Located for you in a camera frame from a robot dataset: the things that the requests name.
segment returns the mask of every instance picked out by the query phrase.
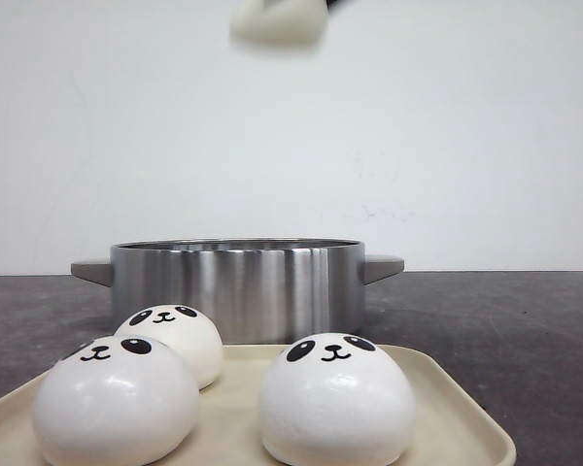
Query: metal pot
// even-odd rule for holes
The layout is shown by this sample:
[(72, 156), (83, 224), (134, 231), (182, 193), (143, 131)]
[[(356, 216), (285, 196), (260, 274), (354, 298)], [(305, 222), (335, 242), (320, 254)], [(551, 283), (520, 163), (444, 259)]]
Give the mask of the metal pot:
[(229, 344), (288, 343), (362, 325), (364, 285), (398, 274), (398, 257), (365, 256), (359, 241), (190, 240), (111, 247), (111, 260), (71, 264), (112, 289), (115, 324), (149, 306), (186, 304)]

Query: rectangular tray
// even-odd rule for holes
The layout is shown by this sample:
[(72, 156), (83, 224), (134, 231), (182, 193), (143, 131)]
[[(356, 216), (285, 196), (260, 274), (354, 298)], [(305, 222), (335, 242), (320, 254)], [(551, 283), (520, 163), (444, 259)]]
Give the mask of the rectangular tray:
[[(221, 378), (201, 391), (199, 421), (179, 447), (155, 466), (277, 465), (261, 446), (257, 393), (280, 345), (227, 346)], [(412, 383), (419, 417), (412, 447), (396, 466), (511, 466), (509, 436), (429, 356), (381, 346)], [(0, 399), (0, 466), (46, 464), (30, 423), (30, 405), (43, 375)]]

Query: white backdrop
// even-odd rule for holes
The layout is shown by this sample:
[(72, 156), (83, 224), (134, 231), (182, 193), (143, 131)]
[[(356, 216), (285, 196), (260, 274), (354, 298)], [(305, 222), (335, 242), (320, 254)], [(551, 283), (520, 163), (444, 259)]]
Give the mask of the white backdrop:
[(583, 0), (348, 0), (285, 53), (235, 5), (0, 0), (0, 274), (245, 236), (583, 270)]

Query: gray table surface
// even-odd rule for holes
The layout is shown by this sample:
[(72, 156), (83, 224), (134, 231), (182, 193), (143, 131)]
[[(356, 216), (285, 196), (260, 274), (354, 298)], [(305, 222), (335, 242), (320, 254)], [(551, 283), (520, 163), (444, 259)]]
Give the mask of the gray table surface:
[[(109, 315), (101, 286), (0, 277), (0, 396), (111, 333)], [(518, 464), (583, 466), (583, 272), (404, 273), (368, 287), (361, 335), (433, 357)]]

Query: pot handle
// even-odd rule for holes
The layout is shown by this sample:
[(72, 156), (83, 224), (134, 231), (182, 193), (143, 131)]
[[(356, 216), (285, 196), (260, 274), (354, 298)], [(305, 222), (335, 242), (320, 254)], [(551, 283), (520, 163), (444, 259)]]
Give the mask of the pot handle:
[(366, 255), (362, 283), (370, 284), (404, 270), (404, 259), (394, 255)]
[(85, 260), (71, 264), (71, 275), (87, 282), (112, 286), (114, 269), (108, 260)]

